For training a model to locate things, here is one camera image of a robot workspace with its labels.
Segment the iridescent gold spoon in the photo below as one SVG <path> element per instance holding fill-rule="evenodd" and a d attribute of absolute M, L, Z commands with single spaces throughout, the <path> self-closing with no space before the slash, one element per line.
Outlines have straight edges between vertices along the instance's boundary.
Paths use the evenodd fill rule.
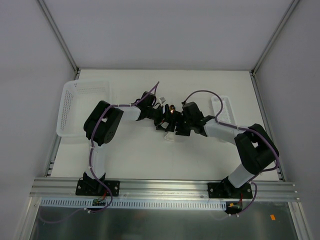
<path fill-rule="evenodd" d="M 173 114 L 175 112 L 175 110 L 176 110 L 176 108 L 175 108 L 174 105 L 170 105 L 169 106 L 169 111 L 170 111 L 171 114 Z"/>

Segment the white paper napkin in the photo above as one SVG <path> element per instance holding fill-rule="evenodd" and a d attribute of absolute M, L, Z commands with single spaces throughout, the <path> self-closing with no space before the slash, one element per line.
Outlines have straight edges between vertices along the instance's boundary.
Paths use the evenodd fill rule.
<path fill-rule="evenodd" d="M 170 142 L 174 142 L 176 140 L 176 135 L 174 132 L 168 132 L 165 136 L 164 139 Z"/>

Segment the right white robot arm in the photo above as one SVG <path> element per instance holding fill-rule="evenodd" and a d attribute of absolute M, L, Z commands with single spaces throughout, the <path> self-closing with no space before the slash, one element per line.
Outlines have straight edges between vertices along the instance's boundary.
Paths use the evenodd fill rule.
<path fill-rule="evenodd" d="M 241 163 L 209 190 L 211 197 L 235 198 L 245 184 L 267 171 L 272 162 L 279 163 L 279 151 L 260 124 L 240 127 L 219 121 L 217 116 L 204 116 L 195 102 L 182 102 L 182 113 L 175 131 L 181 136 L 189 136 L 194 131 L 236 146 Z"/>

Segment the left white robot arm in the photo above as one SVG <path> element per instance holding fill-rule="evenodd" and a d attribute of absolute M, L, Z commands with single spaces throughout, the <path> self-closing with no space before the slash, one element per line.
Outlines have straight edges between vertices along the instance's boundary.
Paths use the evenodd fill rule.
<path fill-rule="evenodd" d="M 97 196 L 108 192 L 104 186 L 107 144 L 116 135 L 121 121 L 150 119 L 156 130 L 174 132 L 180 116 L 174 105 L 162 105 L 155 94 L 147 91 L 130 104 L 111 105 L 101 100 L 83 126 L 89 140 L 89 160 L 88 169 L 77 183 L 76 194 Z"/>

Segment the small white perforated tray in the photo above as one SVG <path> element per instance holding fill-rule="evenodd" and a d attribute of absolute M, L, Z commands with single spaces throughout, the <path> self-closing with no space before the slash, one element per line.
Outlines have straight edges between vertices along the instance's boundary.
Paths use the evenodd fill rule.
<path fill-rule="evenodd" d="M 224 122 L 227 124 L 231 125 L 236 125 L 236 119 L 233 114 L 233 108 L 231 101 L 228 96 L 222 95 L 220 96 L 222 100 L 222 112 L 218 115 L 218 121 L 219 122 Z M 212 109 L 213 109 L 213 114 L 214 116 L 217 115 L 217 113 L 221 109 L 221 102 L 218 97 L 212 96 L 211 97 L 211 104 L 212 104 Z"/>

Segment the large white perforated basket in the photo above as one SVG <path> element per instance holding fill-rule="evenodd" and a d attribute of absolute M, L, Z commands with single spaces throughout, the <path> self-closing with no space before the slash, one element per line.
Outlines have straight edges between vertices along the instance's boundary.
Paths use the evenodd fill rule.
<path fill-rule="evenodd" d="M 83 137 L 84 124 L 99 101 L 111 101 L 110 84 L 102 78 L 68 81 L 60 99 L 56 133 L 58 136 Z"/>

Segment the orange tape piece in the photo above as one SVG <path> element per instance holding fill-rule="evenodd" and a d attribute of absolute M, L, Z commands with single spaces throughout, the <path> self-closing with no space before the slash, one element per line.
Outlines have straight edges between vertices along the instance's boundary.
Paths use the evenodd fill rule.
<path fill-rule="evenodd" d="M 270 218 L 271 218 L 272 221 L 276 220 L 276 218 L 275 218 L 275 216 L 273 214 L 270 215 Z"/>

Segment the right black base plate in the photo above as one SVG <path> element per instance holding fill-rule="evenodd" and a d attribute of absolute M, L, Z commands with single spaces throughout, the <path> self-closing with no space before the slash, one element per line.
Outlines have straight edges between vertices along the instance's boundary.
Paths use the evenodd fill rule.
<path fill-rule="evenodd" d="M 207 192 L 210 199 L 245 199 L 253 198 L 253 191 L 249 183 L 235 188 L 231 183 L 209 182 Z"/>

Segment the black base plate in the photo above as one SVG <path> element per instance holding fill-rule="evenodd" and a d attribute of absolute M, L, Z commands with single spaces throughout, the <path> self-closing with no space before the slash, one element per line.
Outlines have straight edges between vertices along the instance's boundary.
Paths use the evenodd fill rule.
<path fill-rule="evenodd" d="M 209 182 L 207 192 L 210 199 L 245 199 L 253 198 L 253 191 L 249 183 L 235 188 L 231 183 Z"/>
<path fill-rule="evenodd" d="M 103 183 L 110 189 L 113 197 L 119 196 L 120 181 L 117 180 L 104 180 Z M 107 197 L 110 197 L 108 190 L 95 179 L 79 179 L 77 182 L 75 195 L 76 196 L 100 196 L 102 197 L 106 193 Z"/>

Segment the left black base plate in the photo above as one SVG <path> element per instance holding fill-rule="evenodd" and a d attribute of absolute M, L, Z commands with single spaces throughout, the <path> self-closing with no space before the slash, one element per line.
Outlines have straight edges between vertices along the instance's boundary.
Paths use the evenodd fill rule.
<path fill-rule="evenodd" d="M 103 183 L 110 189 L 113 197 L 119 196 L 120 181 L 117 180 L 104 180 Z M 106 193 L 107 197 L 110 197 L 108 190 L 95 179 L 79 179 L 77 182 L 75 195 L 76 196 L 100 196 L 102 197 Z"/>

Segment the aluminium mounting rail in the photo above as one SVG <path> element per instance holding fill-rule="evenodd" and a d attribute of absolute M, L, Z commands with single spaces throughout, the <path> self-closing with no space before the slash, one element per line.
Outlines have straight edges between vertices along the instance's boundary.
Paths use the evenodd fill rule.
<path fill-rule="evenodd" d="M 78 178 L 37 177 L 31 187 L 31 197 L 77 197 Z M 118 199 L 137 200 L 224 200 L 215 193 L 209 180 L 110 179 L 107 186 Z M 258 202 L 300 202 L 296 185 L 284 181 L 256 181 L 245 189 Z"/>

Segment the right aluminium frame post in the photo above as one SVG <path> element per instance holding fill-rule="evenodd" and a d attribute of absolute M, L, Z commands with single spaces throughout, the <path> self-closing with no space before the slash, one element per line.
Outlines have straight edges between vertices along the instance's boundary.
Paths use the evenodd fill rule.
<path fill-rule="evenodd" d="M 296 10 L 297 6 L 299 5 L 300 0 L 291 0 L 287 9 L 285 10 L 283 16 L 281 17 L 279 23 L 277 24 L 275 30 L 273 31 L 271 37 L 267 41 L 266 46 L 264 47 L 262 53 L 260 54 L 258 60 L 256 61 L 255 65 L 251 70 L 251 75 L 255 76 L 262 66 L 263 62 L 265 61 L 267 55 L 271 51 L 273 45 L 276 43 L 277 39 L 279 38 L 280 34 L 282 33 L 283 29 L 285 28 L 286 24 L 288 23 L 289 19 L 291 18 L 292 14 Z"/>

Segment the aluminium frame post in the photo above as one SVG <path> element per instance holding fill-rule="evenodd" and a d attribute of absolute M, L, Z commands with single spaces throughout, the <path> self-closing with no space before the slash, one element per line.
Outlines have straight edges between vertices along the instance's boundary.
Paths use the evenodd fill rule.
<path fill-rule="evenodd" d="M 283 29 L 285 28 L 286 24 L 288 23 L 289 19 L 291 18 L 292 14 L 296 10 L 297 6 L 299 5 L 300 0 L 291 0 L 287 9 L 285 10 L 283 16 L 281 17 L 279 23 L 277 24 L 275 30 L 273 31 L 271 37 L 267 41 L 266 46 L 264 47 L 262 53 L 260 54 L 258 60 L 256 61 L 255 65 L 251 70 L 251 75 L 255 76 L 262 66 L 263 62 L 265 61 L 267 55 L 271 51 L 273 45 L 276 43 L 277 39 L 279 38 L 280 34 L 282 33 Z"/>
<path fill-rule="evenodd" d="M 70 64 L 72 70 L 74 71 L 75 75 L 79 72 L 79 67 L 46 3 L 45 0 L 36 0 L 36 3 L 39 6 L 39 9 L 41 10 L 45 20 L 47 21 L 48 25 L 50 26 L 50 29 L 52 30 L 60 48 L 62 49 L 68 63 Z"/>

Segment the left aluminium frame post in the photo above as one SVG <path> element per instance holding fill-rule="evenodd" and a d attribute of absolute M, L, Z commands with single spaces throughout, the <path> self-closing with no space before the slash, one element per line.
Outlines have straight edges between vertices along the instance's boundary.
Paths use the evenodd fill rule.
<path fill-rule="evenodd" d="M 48 25 L 50 26 L 50 29 L 52 30 L 60 48 L 62 49 L 68 63 L 70 64 L 72 70 L 74 71 L 75 75 L 79 72 L 79 67 L 46 3 L 45 0 L 36 0 L 36 3 L 39 6 L 39 9 L 41 10 L 45 20 L 47 21 Z"/>

